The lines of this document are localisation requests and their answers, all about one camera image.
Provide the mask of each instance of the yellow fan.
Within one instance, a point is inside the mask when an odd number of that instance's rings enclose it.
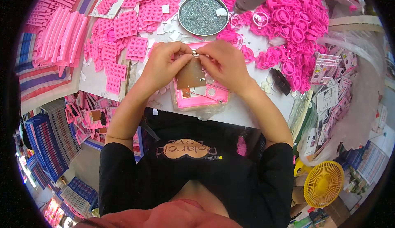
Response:
[[[335,161],[324,161],[313,169],[305,169],[309,172],[303,189],[307,204],[315,208],[328,206],[342,189],[343,168]]]

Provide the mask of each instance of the white table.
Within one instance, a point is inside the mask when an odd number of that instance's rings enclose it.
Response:
[[[92,18],[89,23],[88,35],[91,35],[91,28],[95,21],[95,18]],[[254,51],[254,55],[257,56],[259,52],[266,51],[269,47],[268,38],[263,36],[256,36],[251,33],[246,26],[237,31],[237,33],[243,35],[243,44],[247,45],[247,47],[251,48]],[[148,38],[154,38],[156,42],[170,42],[169,38],[171,33],[165,33],[161,35],[157,35],[156,32],[148,35]],[[205,41],[214,40],[215,36],[203,37]],[[199,41],[196,38],[182,38],[180,36],[178,40],[186,42],[195,42]],[[125,50],[121,53],[121,56],[125,56]],[[139,62],[137,63],[137,72],[144,67],[144,64]],[[255,63],[249,63],[247,65],[248,72],[251,77],[253,77],[256,82],[260,85],[262,81],[266,80],[266,77],[269,75],[269,70],[260,70],[255,67]],[[82,67],[82,72],[86,76],[86,80],[80,80],[79,89],[81,91],[89,92],[101,97],[109,98],[116,101],[121,101],[124,98],[124,93],[126,89],[126,82],[121,83],[121,94],[116,95],[113,93],[106,92],[106,75],[104,71],[100,71],[96,73],[94,70],[93,63],[89,64],[89,66],[84,65]],[[291,95],[287,97],[280,93],[280,91],[274,92],[271,91],[271,94],[268,94],[268,97],[273,101],[273,103],[278,107],[284,116],[285,120],[289,119],[289,114],[291,112],[291,108],[294,103],[294,98]],[[196,117],[196,112],[182,112],[175,110],[173,107],[173,103],[171,100],[170,89],[168,89],[164,94],[158,93],[157,95],[153,95],[148,102],[148,106],[152,108],[156,108],[158,110],[167,111],[167,112],[176,112],[180,114],[185,114],[189,116]],[[256,123],[254,115],[250,112],[249,108],[246,104],[235,94],[232,94],[228,104],[225,107],[225,111],[215,114],[210,118],[213,121],[226,122],[230,124],[237,124],[240,126],[253,127],[257,128],[258,124]]]

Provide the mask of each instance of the hand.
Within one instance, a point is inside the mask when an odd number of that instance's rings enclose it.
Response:
[[[192,59],[192,50],[186,44],[176,41],[159,42],[153,46],[150,58],[139,78],[151,93],[169,84],[173,77]]]
[[[210,76],[233,92],[241,94],[255,83],[248,74],[243,53],[230,43],[214,41],[198,48],[196,53],[199,53],[200,61]],[[213,63],[206,55],[215,59],[218,64]]]

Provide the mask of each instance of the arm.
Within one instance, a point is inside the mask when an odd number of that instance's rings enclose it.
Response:
[[[173,54],[180,57],[172,63]],[[143,74],[116,110],[104,143],[118,142],[133,150],[133,136],[143,116],[148,98],[156,90],[169,84],[192,57],[190,47],[180,41],[157,43],[152,49]]]
[[[237,93],[256,116],[266,148],[279,142],[292,145],[292,136],[279,109],[249,76],[244,55],[230,43],[215,41],[196,50],[209,74]],[[206,55],[215,59],[214,64]]]

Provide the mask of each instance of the striped cloth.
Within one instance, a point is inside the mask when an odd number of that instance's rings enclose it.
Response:
[[[88,15],[97,0],[77,0],[72,11]],[[71,82],[70,68],[67,67],[62,76],[58,75],[58,67],[37,67],[32,65],[32,54],[36,35],[32,27],[25,27],[25,33],[19,40],[15,72],[19,76],[21,102]]]

